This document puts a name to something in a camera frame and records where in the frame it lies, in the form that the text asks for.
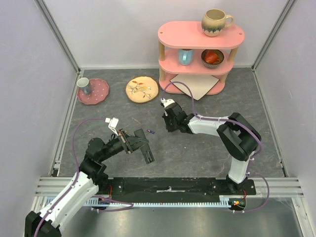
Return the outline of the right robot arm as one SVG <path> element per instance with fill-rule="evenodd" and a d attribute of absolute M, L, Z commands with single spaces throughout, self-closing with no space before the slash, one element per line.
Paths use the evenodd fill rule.
<path fill-rule="evenodd" d="M 218 136 L 232 156 L 231 168 L 226 182 L 227 191 L 238 194 L 244 188 L 244 180 L 251 157 L 257 148 L 262 147 L 260 134 L 239 113 L 228 117 L 203 117 L 186 114 L 181 106 L 172 99 L 162 100 L 163 118 L 169 132 L 179 130 L 188 134 L 207 134 Z"/>

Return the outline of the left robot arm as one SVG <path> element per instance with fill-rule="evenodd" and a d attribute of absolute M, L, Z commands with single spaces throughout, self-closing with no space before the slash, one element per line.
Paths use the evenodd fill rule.
<path fill-rule="evenodd" d="M 26 237 L 60 237 L 69 221 L 95 194 L 108 190 L 108 175 L 103 161 L 124 151 L 141 150 L 146 163 L 154 161 L 143 129 L 132 135 L 120 129 L 116 138 L 104 143 L 100 138 L 89 141 L 85 156 L 68 185 L 39 212 L 31 211 L 25 219 Z"/>

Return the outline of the black remote control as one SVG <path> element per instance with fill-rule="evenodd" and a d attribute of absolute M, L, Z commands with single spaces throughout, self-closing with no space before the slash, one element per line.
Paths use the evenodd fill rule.
<path fill-rule="evenodd" d="M 143 129 L 138 129 L 134 131 L 134 135 L 140 139 L 146 140 L 145 144 L 140 147 L 140 150 L 143 154 L 146 164 L 154 162 L 155 159 L 149 146 L 149 140 L 146 138 Z"/>

